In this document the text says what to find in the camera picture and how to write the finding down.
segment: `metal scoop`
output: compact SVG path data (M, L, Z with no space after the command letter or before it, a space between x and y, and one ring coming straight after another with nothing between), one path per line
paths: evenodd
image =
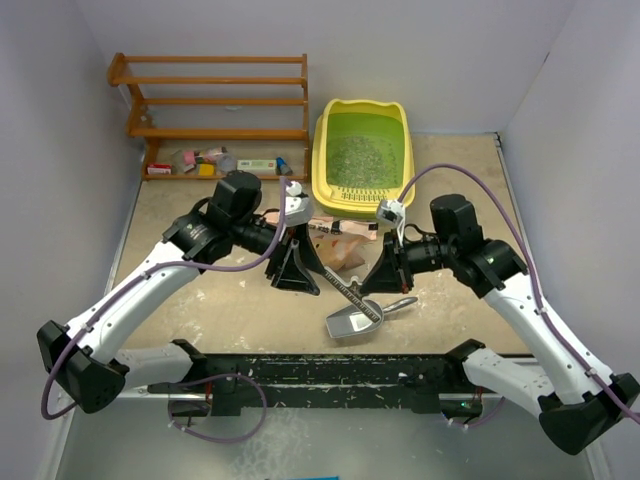
M385 313L395 312L417 301L418 297L406 297L387 305L383 309L373 300L364 300L375 312L380 314L380 320L377 322L373 322L367 318L355 305L349 305L327 317L326 322L327 328L329 329L329 336L331 338L342 338L373 332L382 326Z

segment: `concrete floor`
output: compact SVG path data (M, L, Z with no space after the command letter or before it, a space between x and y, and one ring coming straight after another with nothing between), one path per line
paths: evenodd
M172 144L161 159L184 145ZM302 149L293 144L227 144L238 158L283 156L294 171L300 169ZM482 178L508 207L509 192L492 135L414 135L416 170L438 162L464 166ZM200 198L209 196L213 181L155 180L140 189L116 281L124 278L160 240L179 215ZM489 198L471 180L457 172L438 170L423 178L409 208L409 221L432 230L429 201L442 194L461 193L476 207L485 235L514 244L513 238ZM263 183L260 209L278 205L277 182ZM377 260L381 240L361 249L365 265L343 272L364 277ZM220 261L237 265L255 258L235 249ZM202 352L278 353L444 353L468 338L485 342L500 353L528 350L506 322L473 292L460 285L448 271L416 276L412 295L418 303L401 311L376 332L334 340L324 318L347 305L323 279L319 297L271 288L264 267L242 273L207 273L165 302L127 341L126 348L159 346L185 338ZM385 305L399 298L374 295Z

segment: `gray wall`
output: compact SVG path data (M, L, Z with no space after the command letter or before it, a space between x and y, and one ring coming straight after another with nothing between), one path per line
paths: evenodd
M71 0L0 2L0 478L36 473L49 425L35 334L100 298L138 182L126 107Z
M640 3L578 2L504 134L543 286L584 342L640 378ZM640 427L605 435L638 478Z
M575 3L77 1L109 60L117 51L131 55L306 52L312 126L332 98L372 98L400 102L413 131L432 132L504 128ZM193 109L189 117L196 120L205 110L213 111ZM206 121L228 123L243 113ZM276 128L280 126L279 112L267 117L269 124L276 118Z

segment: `table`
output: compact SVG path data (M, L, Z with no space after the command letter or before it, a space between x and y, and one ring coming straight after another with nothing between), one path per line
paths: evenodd
M170 155L176 148L179 146L165 147L164 155ZM295 147L286 144L263 147L238 144L228 148L239 158L283 156L294 171L301 161ZM438 162L466 167L488 184L514 217L493 135L414 135L413 149L416 170ZM116 282L148 255L173 219L188 212L200 198L210 196L214 188L214 181L143 182ZM260 209L277 206L277 182L263 182L262 189ZM446 193L461 193L475 205L485 236L514 245L490 199L458 172L438 170L424 177L408 209L409 221L432 230L429 201ZM364 277L380 251L381 239L363 247L365 265L343 272L343 278ZM236 248L219 263L238 265L253 258L254 255ZM200 276L165 302L129 338L125 347L159 346L184 338L207 353L445 353L464 340L475 338L500 353L528 352L509 325L470 289L458 284L448 271L416 276L412 294L419 301L391 317L393 320L385 320L377 331L336 340L329 337L324 319L347 305L346 300L320 278L319 297L271 288L264 277L265 267L266 264L242 273ZM399 297L373 298L386 305Z

